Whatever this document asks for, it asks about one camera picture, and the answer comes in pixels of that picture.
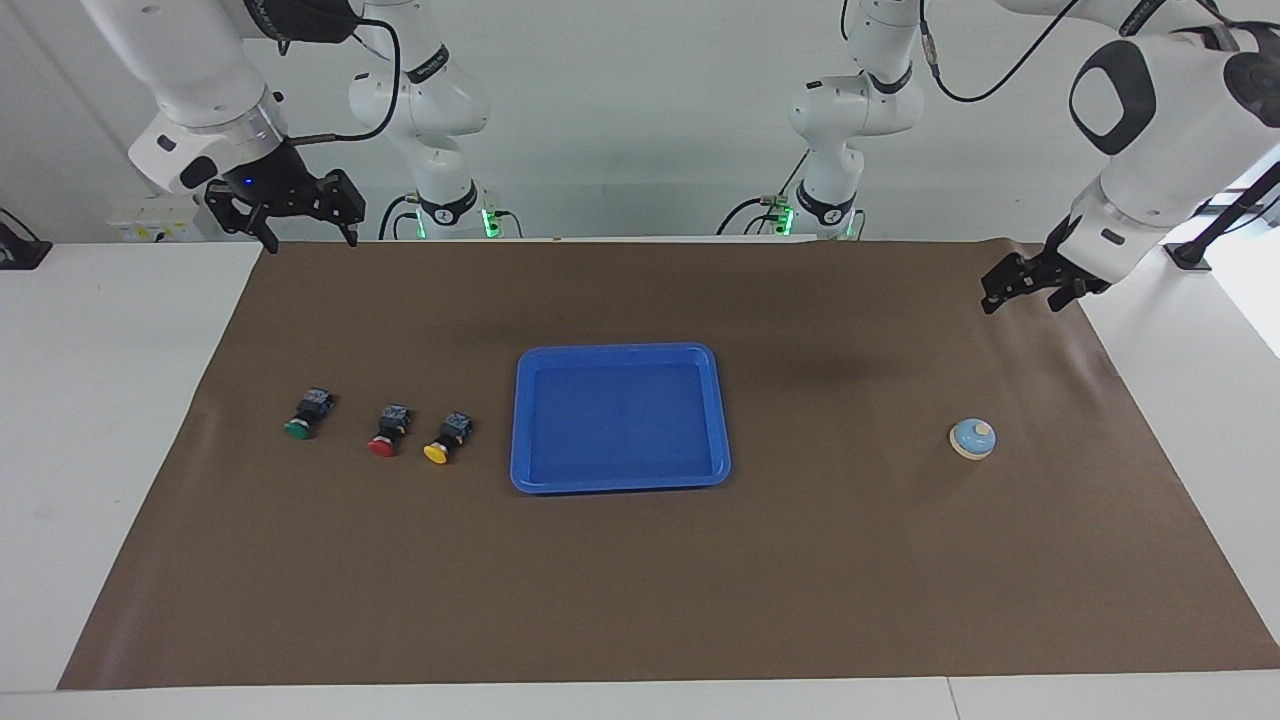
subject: brown mat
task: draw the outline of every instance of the brown mat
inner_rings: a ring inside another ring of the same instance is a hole
[[[1011,243],[291,245],[253,270],[61,688],[1280,666],[1083,314]],[[516,361],[700,341],[721,487],[526,497]],[[320,437],[280,424],[338,393]],[[403,456],[365,448],[387,402]],[[420,455],[475,415],[457,464]],[[984,462],[950,424],[1000,433]]]

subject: yellow cap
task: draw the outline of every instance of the yellow cap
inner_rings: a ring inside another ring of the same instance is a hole
[[[436,465],[444,465],[449,461],[449,451],[438,442],[433,442],[431,445],[424,447],[422,455],[426,455],[426,459]]]

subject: green cap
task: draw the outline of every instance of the green cap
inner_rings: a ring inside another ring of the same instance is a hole
[[[284,423],[284,432],[298,439],[311,439],[311,428],[300,420],[289,420],[288,423]]]

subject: blue tray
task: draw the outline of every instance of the blue tray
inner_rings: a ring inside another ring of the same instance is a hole
[[[707,487],[728,471],[707,346],[539,347],[520,359],[511,482],[521,491]]]

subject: table surface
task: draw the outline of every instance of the table surface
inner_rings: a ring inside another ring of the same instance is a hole
[[[63,245],[0,274],[0,716],[1280,716],[1280,671],[54,693],[257,254]],[[1084,306],[1280,637],[1280,359],[1212,275],[1162,254]]]

